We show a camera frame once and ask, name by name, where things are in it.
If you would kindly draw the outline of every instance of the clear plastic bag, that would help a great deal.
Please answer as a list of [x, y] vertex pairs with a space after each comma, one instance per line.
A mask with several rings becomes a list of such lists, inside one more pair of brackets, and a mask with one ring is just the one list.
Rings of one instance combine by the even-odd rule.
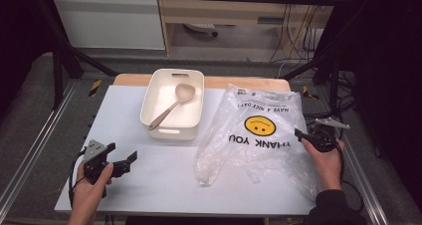
[[295, 137], [306, 131], [301, 96], [294, 92], [265, 92], [229, 86], [201, 140], [194, 173], [211, 186], [224, 163], [241, 166], [253, 182], [279, 171], [300, 192], [315, 199], [317, 176], [311, 157]]

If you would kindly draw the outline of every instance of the smiley face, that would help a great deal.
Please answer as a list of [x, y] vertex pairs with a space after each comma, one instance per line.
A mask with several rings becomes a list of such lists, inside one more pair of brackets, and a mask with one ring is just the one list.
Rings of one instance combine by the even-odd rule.
[[259, 136], [269, 136], [276, 131], [276, 125], [269, 118], [261, 115], [248, 117], [245, 120], [245, 128]]

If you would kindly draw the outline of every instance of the hand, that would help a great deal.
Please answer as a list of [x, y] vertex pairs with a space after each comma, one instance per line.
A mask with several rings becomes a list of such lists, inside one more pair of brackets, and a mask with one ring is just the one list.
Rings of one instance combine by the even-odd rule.
[[75, 187], [74, 204], [69, 219], [69, 225], [73, 224], [93, 224], [96, 219], [96, 211], [102, 200], [103, 191], [106, 184], [111, 183], [113, 164], [109, 163], [103, 169], [100, 178], [92, 185], [87, 178], [84, 178], [84, 165], [81, 163], [78, 167], [77, 181], [81, 179]]
[[[336, 139], [336, 141], [338, 145], [340, 145], [341, 150], [344, 150], [344, 142], [338, 138]], [[304, 145], [307, 152], [314, 159], [316, 173], [319, 177], [322, 190], [341, 190], [341, 161], [338, 151], [336, 149], [333, 149], [330, 152], [319, 152], [309, 141], [304, 138], [302, 138], [302, 144]]]

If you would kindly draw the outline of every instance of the black cloth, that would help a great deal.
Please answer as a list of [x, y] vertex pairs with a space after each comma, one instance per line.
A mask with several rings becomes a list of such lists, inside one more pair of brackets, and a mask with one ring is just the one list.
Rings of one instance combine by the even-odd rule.
[[311, 210], [305, 224], [360, 225], [366, 224], [366, 219], [348, 207], [343, 191], [327, 190], [316, 197], [316, 207]]

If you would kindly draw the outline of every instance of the table surface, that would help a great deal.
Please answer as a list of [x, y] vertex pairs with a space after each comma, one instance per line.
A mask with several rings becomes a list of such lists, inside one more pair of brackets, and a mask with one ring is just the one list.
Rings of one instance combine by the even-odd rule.
[[[201, 187], [193, 174], [197, 144], [211, 124], [229, 84], [253, 89], [289, 91], [284, 80], [205, 77], [205, 97], [197, 138], [183, 143], [162, 142], [147, 135], [139, 112], [151, 75], [119, 75], [108, 88], [84, 146], [91, 139], [115, 142], [108, 161], [119, 161], [135, 150], [138, 160], [131, 172], [113, 180], [99, 213], [115, 215], [254, 216], [304, 215], [315, 202], [303, 196], [290, 179], [270, 172], [261, 183], [253, 183], [242, 168], [223, 166], [216, 182]], [[67, 191], [55, 210], [71, 211]]]

